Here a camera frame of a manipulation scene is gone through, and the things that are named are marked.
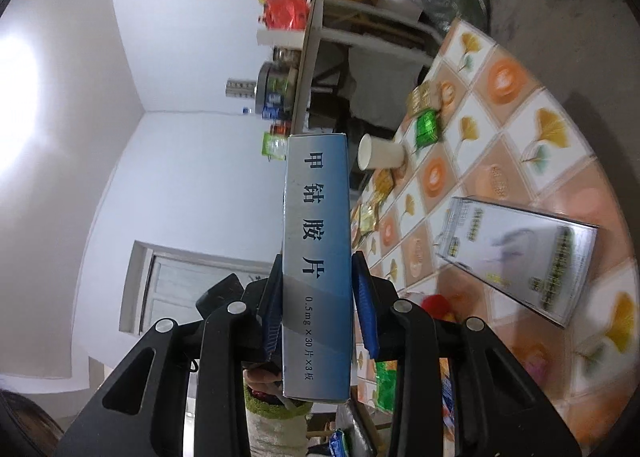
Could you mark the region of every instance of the blue medicine box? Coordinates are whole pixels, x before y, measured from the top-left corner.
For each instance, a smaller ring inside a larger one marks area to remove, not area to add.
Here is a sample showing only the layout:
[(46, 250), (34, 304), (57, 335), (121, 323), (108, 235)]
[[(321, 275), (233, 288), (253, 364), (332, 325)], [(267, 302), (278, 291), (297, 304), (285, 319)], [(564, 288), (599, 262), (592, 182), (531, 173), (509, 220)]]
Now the blue medicine box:
[(289, 138), (282, 272), (283, 394), (343, 403), (353, 354), (344, 134)]

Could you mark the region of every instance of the tiled tablecloth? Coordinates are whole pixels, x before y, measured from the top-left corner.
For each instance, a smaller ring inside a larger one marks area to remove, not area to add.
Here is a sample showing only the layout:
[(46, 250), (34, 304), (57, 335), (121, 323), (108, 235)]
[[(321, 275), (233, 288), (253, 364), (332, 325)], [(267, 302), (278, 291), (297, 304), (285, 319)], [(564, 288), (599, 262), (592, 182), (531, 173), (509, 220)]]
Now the tiled tablecloth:
[[(415, 123), (405, 119), (395, 141), (414, 153), (406, 169), (394, 171), (396, 187), (382, 205), (378, 231), (356, 249), (400, 296), (443, 294), (459, 320), (485, 319), (520, 361), (543, 354), (550, 361), (543, 390), (588, 447), (638, 385), (638, 269), (607, 176), (554, 97), (466, 22), (453, 25), (427, 78), (440, 83), (443, 139), (414, 152)], [(600, 226), (591, 278), (567, 329), (436, 257), (449, 201), (465, 195)], [(373, 405), (375, 368), (358, 342), (358, 391)]]

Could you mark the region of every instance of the human hand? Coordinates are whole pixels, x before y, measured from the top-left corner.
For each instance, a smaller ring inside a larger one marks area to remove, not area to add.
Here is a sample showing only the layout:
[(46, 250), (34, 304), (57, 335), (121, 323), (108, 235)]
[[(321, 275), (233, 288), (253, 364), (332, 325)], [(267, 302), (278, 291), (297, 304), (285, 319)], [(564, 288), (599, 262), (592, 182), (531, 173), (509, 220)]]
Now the human hand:
[(244, 376), (244, 382), (250, 389), (270, 395), (273, 395), (273, 390), (276, 387), (274, 382), (282, 381), (282, 373), (273, 374), (259, 368), (245, 370), (242, 375)]

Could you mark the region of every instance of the cardboard box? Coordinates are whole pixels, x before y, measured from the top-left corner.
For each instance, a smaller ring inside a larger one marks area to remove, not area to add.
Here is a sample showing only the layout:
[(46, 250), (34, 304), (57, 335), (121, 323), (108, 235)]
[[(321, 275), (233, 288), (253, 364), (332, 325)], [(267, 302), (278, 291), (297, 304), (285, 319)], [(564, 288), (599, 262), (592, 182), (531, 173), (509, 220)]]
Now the cardboard box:
[(565, 217), (454, 197), (437, 253), (565, 327), (587, 278), (597, 230)]
[(284, 196), (283, 395), (349, 399), (353, 294), (347, 138), (290, 136)]

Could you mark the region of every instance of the floor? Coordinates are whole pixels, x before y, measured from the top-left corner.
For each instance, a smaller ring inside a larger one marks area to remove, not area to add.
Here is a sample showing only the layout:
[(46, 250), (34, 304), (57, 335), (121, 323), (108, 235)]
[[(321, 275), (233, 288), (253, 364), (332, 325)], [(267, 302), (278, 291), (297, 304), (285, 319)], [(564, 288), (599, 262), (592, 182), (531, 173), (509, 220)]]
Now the floor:
[(625, 1), (491, 0), (491, 10), (491, 36), (562, 103), (640, 233), (640, 26)]

